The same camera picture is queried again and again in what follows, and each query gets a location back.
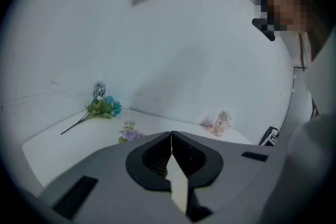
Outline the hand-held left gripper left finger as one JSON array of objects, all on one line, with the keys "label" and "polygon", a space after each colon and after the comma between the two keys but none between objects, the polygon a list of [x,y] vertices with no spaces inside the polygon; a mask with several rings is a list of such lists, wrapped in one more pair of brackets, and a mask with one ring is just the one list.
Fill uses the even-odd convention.
[{"label": "hand-held left gripper left finger", "polygon": [[126,157],[158,134],[95,151],[53,180],[39,196],[53,207],[82,177],[98,180],[74,217],[75,223],[184,223],[169,192],[149,191],[128,174]]}]

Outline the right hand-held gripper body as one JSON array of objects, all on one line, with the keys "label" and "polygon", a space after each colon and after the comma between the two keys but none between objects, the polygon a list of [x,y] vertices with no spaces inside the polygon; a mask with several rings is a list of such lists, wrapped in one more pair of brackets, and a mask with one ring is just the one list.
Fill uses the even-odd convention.
[{"label": "right hand-held gripper body", "polygon": [[279,136],[279,131],[277,128],[270,126],[261,138],[260,146],[274,146],[277,138]]}]

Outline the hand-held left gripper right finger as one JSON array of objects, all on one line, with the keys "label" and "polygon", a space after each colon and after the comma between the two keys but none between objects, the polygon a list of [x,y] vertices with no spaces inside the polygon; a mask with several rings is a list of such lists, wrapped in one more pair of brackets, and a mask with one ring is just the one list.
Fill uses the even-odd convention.
[{"label": "hand-held left gripper right finger", "polygon": [[188,179],[186,216],[172,223],[265,223],[265,206],[284,164],[284,147],[237,144],[172,132]]}]

